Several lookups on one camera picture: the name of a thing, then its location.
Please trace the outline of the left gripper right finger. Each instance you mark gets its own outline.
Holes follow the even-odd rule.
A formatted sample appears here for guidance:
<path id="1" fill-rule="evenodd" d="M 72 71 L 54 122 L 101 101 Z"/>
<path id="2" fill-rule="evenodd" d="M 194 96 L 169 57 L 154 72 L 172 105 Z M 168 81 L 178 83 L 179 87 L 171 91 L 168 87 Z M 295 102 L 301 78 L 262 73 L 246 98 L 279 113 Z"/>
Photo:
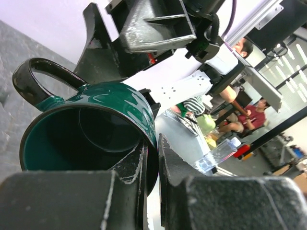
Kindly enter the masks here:
<path id="1" fill-rule="evenodd" d="M 304 230 L 307 202 L 287 177 L 206 176 L 159 135 L 161 224 L 167 230 Z"/>

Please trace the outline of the dark green mug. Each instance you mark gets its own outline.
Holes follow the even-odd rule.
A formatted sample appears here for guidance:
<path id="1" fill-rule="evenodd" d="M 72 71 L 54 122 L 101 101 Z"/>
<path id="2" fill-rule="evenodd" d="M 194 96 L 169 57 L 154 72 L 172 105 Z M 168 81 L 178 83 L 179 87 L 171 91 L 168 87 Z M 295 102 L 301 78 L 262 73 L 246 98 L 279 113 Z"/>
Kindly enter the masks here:
<path id="1" fill-rule="evenodd" d="M 138 90 L 121 82 L 91 85 L 37 57 L 15 70 L 12 83 L 40 111 L 21 139 L 22 170 L 107 170 L 144 141 L 152 191 L 158 175 L 154 115 Z"/>

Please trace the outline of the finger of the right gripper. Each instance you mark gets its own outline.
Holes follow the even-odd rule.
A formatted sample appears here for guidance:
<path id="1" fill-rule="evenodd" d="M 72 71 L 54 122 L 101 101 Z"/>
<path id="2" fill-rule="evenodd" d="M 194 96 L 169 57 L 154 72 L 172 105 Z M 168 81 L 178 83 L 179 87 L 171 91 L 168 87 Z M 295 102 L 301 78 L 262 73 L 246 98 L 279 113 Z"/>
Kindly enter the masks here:
<path id="1" fill-rule="evenodd" d="M 89 84 L 123 81 L 150 67 L 147 54 L 126 53 L 119 39 L 111 41 L 97 4 L 83 11 L 87 40 L 73 71 Z"/>

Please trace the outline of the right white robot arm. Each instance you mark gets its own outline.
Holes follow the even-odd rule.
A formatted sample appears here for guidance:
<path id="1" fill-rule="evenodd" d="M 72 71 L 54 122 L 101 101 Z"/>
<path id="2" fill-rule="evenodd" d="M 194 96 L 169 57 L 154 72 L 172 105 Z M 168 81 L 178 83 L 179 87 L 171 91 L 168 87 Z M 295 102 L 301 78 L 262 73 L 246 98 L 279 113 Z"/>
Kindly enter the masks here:
<path id="1" fill-rule="evenodd" d="M 113 0 L 107 7 L 119 37 L 111 40 L 98 6 L 83 11 L 87 40 L 74 73 L 84 83 L 128 84 L 157 113 L 177 101 L 221 92 L 243 69 L 231 45 L 235 35 L 219 31 L 221 0 Z M 217 78 L 197 86 L 193 72 Z"/>

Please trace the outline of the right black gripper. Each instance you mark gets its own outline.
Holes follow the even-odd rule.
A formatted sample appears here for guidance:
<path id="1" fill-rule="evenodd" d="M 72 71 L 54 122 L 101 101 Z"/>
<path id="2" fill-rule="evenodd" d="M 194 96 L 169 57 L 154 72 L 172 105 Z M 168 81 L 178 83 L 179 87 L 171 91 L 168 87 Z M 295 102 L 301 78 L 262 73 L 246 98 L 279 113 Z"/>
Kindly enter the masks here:
<path id="1" fill-rule="evenodd" d="M 121 3 L 130 10 L 119 33 L 129 53 L 150 53 L 184 48 L 196 34 L 188 13 L 194 17 L 216 14 L 225 0 L 112 0 L 111 13 Z"/>

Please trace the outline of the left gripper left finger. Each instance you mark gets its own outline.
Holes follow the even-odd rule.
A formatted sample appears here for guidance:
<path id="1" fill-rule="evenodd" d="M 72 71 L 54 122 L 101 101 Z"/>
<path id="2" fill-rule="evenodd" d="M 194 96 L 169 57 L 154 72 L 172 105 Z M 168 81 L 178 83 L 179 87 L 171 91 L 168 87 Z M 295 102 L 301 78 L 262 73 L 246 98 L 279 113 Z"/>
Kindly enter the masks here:
<path id="1" fill-rule="evenodd" d="M 3 230 L 146 230 L 148 148 L 107 171 L 20 172 L 0 185 Z"/>

